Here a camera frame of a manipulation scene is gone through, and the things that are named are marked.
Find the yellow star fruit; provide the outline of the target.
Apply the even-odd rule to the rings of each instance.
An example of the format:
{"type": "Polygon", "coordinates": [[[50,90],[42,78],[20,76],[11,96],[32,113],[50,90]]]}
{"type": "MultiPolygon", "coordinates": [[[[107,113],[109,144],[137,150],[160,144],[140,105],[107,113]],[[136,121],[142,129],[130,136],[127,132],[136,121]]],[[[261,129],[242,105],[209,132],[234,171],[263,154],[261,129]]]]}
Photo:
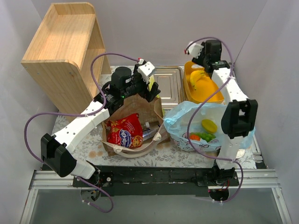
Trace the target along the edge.
{"type": "Polygon", "coordinates": [[[217,125],[212,120],[209,119],[203,119],[201,121],[201,125],[203,129],[210,134],[214,134],[218,130],[217,125]]]}

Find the green vegetables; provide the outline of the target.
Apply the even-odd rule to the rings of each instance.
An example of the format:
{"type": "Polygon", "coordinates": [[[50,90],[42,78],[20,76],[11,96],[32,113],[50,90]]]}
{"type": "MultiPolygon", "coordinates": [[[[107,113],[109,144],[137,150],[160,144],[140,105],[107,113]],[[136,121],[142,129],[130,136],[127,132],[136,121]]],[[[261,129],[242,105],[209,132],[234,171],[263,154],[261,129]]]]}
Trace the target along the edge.
{"type": "Polygon", "coordinates": [[[216,138],[215,135],[209,133],[194,133],[194,134],[200,136],[201,140],[204,140],[206,142],[210,142],[216,138]]]}

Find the yellow bananas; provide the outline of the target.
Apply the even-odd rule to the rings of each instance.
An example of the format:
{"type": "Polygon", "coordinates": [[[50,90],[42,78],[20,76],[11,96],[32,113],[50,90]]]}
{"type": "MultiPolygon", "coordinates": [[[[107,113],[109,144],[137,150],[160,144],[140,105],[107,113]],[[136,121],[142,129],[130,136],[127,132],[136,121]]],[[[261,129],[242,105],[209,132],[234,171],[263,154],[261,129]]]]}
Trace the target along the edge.
{"type": "Polygon", "coordinates": [[[209,80],[210,78],[203,70],[193,71],[189,76],[189,83],[194,91],[203,88],[209,80]]]}

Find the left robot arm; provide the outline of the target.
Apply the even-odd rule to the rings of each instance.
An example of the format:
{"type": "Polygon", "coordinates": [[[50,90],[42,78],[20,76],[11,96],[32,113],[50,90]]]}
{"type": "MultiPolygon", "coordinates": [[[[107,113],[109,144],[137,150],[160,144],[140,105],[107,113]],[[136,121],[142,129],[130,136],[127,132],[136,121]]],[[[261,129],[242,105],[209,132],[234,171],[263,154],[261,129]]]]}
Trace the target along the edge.
{"type": "Polygon", "coordinates": [[[157,83],[148,88],[155,72],[156,68],[149,62],[136,65],[134,70],[123,66],[116,68],[111,80],[102,86],[101,92],[79,117],[54,135],[45,134],[41,138],[42,161],[60,177],[79,176],[88,186],[96,186],[100,178],[95,166],[75,159],[72,153],[91,130],[123,106],[126,98],[138,94],[151,102],[160,93],[157,83]]]}

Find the blue cartoon plastic bag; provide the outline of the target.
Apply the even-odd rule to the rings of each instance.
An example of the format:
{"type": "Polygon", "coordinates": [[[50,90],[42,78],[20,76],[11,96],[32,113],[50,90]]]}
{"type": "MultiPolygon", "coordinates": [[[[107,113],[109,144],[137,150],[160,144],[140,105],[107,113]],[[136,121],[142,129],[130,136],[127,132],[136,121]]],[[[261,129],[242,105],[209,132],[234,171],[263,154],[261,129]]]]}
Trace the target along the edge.
{"type": "MultiPolygon", "coordinates": [[[[164,117],[164,127],[170,134],[171,139],[174,141],[177,148],[184,151],[193,151],[193,147],[187,138],[187,126],[199,104],[190,101],[184,101],[169,112],[164,117]]],[[[224,143],[225,134],[221,128],[221,119],[226,109],[226,105],[217,103],[205,103],[201,109],[196,113],[192,119],[189,133],[208,133],[206,132],[201,121],[203,119],[212,120],[218,127],[218,130],[213,135],[216,136],[210,142],[204,140],[192,140],[192,144],[202,152],[213,152],[221,148],[224,143]]]]}

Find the small orange pumpkin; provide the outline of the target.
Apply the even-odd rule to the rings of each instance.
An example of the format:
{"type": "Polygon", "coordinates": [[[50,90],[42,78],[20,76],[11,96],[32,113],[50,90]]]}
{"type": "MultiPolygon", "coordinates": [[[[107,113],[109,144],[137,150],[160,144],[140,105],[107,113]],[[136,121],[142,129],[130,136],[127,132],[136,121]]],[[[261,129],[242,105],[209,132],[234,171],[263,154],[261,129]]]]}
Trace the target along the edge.
{"type": "Polygon", "coordinates": [[[201,140],[200,136],[198,136],[198,135],[196,135],[194,133],[190,134],[189,138],[190,138],[190,140],[196,140],[196,141],[200,141],[201,140]]]}

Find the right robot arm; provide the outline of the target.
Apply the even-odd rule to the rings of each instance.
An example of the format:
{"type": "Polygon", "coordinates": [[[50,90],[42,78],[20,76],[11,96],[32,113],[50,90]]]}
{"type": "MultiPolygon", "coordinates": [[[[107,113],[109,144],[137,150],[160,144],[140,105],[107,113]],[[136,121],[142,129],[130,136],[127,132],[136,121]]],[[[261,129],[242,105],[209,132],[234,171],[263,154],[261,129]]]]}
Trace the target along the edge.
{"type": "Polygon", "coordinates": [[[204,67],[211,79],[218,86],[216,93],[224,97],[226,109],[221,117],[221,129],[225,134],[218,157],[214,158],[214,166],[205,178],[216,185],[230,183],[237,178],[235,165],[240,144],[255,126],[258,103],[249,99],[235,80],[234,64],[221,60],[224,42],[215,37],[201,38],[190,42],[185,53],[192,56],[193,61],[204,67]]]}

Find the white green leek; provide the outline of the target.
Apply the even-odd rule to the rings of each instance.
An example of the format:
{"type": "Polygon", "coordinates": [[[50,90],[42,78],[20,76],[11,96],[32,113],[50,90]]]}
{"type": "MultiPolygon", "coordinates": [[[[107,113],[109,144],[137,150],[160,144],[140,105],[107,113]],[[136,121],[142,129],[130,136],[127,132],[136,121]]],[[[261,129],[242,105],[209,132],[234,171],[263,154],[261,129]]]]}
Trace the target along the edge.
{"type": "Polygon", "coordinates": [[[151,91],[154,82],[155,82],[155,76],[152,75],[152,76],[149,78],[149,85],[148,85],[148,89],[149,89],[149,91],[151,91]]]}

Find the brown paper tote bag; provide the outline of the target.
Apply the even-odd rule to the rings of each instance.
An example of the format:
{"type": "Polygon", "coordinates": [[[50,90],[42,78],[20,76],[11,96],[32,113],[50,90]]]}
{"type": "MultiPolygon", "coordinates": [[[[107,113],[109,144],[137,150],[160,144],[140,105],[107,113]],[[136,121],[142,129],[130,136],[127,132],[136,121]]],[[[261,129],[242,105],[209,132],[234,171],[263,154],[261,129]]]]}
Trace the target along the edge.
{"type": "Polygon", "coordinates": [[[148,102],[146,99],[136,94],[124,99],[123,106],[101,123],[103,128],[101,142],[103,143],[104,149],[107,151],[109,156],[120,155],[124,158],[137,158],[150,153],[159,143],[169,140],[169,135],[163,125],[163,117],[164,115],[160,98],[154,98],[153,101],[148,102]],[[160,125],[159,130],[155,133],[155,136],[146,140],[140,147],[133,149],[109,143],[107,141],[107,122],[110,120],[114,121],[122,119],[133,113],[139,114],[139,120],[142,124],[149,122],[158,123],[160,125]]]}

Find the red cookie snack packet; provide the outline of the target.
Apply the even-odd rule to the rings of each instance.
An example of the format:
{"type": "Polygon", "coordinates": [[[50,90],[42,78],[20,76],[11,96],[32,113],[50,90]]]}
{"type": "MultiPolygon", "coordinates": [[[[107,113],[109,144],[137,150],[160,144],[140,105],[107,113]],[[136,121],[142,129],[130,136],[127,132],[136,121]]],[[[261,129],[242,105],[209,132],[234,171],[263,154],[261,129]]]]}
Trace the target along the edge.
{"type": "Polygon", "coordinates": [[[109,120],[107,127],[109,143],[125,148],[137,148],[143,144],[143,132],[138,113],[119,120],[109,120]]]}

